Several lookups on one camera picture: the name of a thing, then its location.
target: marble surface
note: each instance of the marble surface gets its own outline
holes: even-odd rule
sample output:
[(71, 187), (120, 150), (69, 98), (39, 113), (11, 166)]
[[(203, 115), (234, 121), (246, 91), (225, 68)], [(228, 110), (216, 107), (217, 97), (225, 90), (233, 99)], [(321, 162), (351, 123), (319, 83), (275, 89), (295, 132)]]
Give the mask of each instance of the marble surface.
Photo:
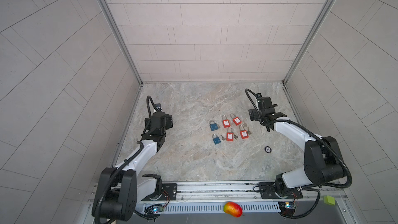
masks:
[[(301, 166), (304, 152), (295, 143), (275, 131), (267, 132), (259, 122), (250, 121), (248, 109), (253, 106), (245, 88), (271, 97), (273, 104), (278, 104), (277, 112), (295, 120), (280, 83), (144, 84), (118, 163), (138, 146), (144, 118), (148, 117), (145, 101), (150, 95), (155, 103), (162, 104), (163, 112), (173, 115), (174, 126), (167, 130), (164, 145), (141, 174), (158, 174), (163, 181), (268, 180)], [(253, 132), (249, 138), (240, 138), (231, 113), (247, 123)], [(226, 134), (221, 122), (223, 114), (233, 125), (238, 140), (221, 139), (220, 134)], [(211, 131), (210, 120), (221, 128)], [(214, 144), (213, 134), (220, 137), (221, 144)], [(266, 153), (265, 146), (271, 147), (272, 152)]]

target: gray tile wall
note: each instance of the gray tile wall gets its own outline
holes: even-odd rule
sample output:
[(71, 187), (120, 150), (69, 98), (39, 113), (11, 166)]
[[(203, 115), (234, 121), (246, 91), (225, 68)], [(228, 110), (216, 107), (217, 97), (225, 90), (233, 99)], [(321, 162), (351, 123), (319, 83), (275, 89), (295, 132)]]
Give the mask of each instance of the gray tile wall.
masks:
[(304, 124), (333, 136), (364, 223), (398, 223), (397, 0), (336, 0), (287, 87)]
[(145, 82), (281, 81), (325, 0), (106, 0)]
[(138, 82), (96, 0), (0, 0), (0, 218), (73, 223)]

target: green cube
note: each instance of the green cube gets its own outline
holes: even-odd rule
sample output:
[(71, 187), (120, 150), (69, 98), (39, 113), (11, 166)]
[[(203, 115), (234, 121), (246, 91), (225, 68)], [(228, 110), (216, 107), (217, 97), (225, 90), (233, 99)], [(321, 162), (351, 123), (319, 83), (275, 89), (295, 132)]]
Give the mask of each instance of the green cube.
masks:
[(331, 205), (331, 206), (336, 205), (336, 202), (334, 201), (334, 197), (331, 197), (331, 196), (328, 196), (328, 195), (325, 195), (325, 196), (324, 196), (324, 202), (325, 202), (327, 205)]

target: side wall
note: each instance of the side wall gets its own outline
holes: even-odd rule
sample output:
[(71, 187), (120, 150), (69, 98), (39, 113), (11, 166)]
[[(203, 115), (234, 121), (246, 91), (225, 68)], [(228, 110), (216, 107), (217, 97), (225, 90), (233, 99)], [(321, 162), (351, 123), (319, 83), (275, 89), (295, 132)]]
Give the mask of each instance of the side wall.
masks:
[(397, 0), (336, 0), (287, 83), (306, 127), (338, 140), (362, 223), (398, 223), (397, 43)]
[(0, 9), (0, 220), (70, 224), (87, 213), (139, 85), (96, 0)]
[(325, 0), (106, 0), (145, 82), (281, 81)]

